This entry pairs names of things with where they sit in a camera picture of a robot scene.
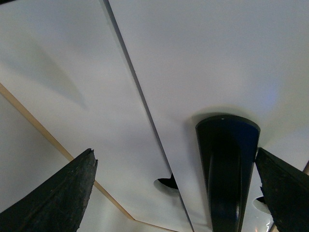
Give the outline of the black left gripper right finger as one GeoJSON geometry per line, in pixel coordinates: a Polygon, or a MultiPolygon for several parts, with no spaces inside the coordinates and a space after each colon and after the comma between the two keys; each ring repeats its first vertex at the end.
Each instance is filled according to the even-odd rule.
{"type": "Polygon", "coordinates": [[[262,193],[280,232],[309,230],[309,176],[258,149],[255,164],[262,182],[262,193]]]}

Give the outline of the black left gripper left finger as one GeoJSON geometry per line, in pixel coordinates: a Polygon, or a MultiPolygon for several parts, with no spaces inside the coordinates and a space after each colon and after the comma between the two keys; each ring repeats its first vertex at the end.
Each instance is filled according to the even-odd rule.
{"type": "Polygon", "coordinates": [[[2,232],[75,232],[95,181],[98,160],[87,149],[0,214],[2,232]]]}

